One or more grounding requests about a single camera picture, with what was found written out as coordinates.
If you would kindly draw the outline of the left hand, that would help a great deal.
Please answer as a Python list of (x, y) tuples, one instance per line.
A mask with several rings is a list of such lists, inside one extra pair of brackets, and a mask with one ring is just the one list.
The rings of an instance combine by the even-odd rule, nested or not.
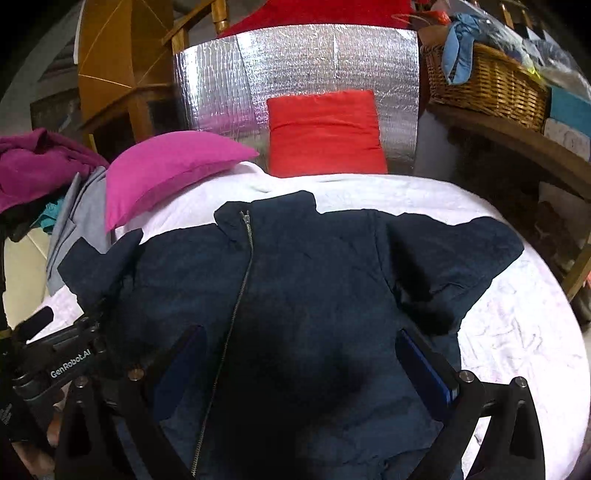
[(46, 431), (46, 439), (34, 442), (14, 442), (12, 447), (21, 463), (34, 479), (52, 479), (55, 470), (55, 449), (59, 443), (63, 411), (53, 407), (53, 417)]

